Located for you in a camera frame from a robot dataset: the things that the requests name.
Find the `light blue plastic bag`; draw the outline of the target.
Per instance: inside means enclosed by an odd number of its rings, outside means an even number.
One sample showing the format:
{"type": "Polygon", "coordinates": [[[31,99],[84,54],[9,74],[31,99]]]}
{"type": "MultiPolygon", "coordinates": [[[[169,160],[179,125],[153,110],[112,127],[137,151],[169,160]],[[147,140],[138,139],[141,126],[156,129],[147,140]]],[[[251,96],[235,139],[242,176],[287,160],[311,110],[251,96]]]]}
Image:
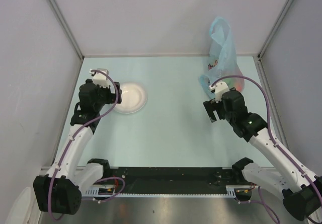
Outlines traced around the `light blue plastic bag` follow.
{"type": "Polygon", "coordinates": [[[207,96],[211,99],[215,94],[210,86],[224,76],[243,76],[238,64],[234,38],[227,20],[216,17],[212,22],[209,35],[211,46],[209,58],[204,64],[204,73],[199,76],[199,83],[207,96]]]}

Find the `white paper plate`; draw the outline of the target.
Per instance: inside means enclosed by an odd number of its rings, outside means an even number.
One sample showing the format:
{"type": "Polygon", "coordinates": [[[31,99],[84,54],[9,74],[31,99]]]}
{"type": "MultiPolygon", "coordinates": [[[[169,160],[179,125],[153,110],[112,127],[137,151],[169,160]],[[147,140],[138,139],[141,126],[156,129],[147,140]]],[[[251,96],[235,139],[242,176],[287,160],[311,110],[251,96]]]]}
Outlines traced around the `white paper plate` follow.
{"type": "Polygon", "coordinates": [[[147,93],[144,87],[135,82],[120,84],[122,90],[122,102],[114,107],[114,110],[122,114],[132,114],[144,107],[147,102],[147,93]]]}

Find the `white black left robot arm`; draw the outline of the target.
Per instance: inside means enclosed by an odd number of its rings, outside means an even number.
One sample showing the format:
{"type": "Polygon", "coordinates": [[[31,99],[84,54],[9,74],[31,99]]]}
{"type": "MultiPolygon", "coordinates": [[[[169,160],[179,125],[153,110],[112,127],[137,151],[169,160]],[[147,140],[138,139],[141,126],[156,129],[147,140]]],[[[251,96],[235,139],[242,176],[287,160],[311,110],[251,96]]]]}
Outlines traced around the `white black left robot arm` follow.
{"type": "Polygon", "coordinates": [[[33,189],[40,211],[50,214],[75,214],[82,196],[97,183],[115,183],[119,178],[112,176],[108,160],[90,159],[86,167],[76,172],[83,151],[94,136],[105,105],[122,102],[119,82],[99,84],[87,79],[79,88],[79,101],[76,103],[70,121],[67,140],[54,163],[45,175],[37,176],[33,189]]]}

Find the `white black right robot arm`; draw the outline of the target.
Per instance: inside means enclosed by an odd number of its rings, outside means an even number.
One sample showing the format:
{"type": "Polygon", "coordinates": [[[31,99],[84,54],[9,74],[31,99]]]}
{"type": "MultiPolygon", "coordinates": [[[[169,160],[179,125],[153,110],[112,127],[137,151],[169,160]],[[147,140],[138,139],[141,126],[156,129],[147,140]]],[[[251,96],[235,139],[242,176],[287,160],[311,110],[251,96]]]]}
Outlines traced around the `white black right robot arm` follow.
{"type": "Polygon", "coordinates": [[[248,111],[244,97],[230,90],[218,101],[203,103],[211,120],[226,120],[234,133],[259,150],[278,171],[278,175],[243,158],[232,171],[237,184],[253,182],[279,198],[285,209],[296,220],[309,219],[321,208],[321,177],[303,165],[278,139],[270,135],[267,122],[258,114],[248,111]]]}

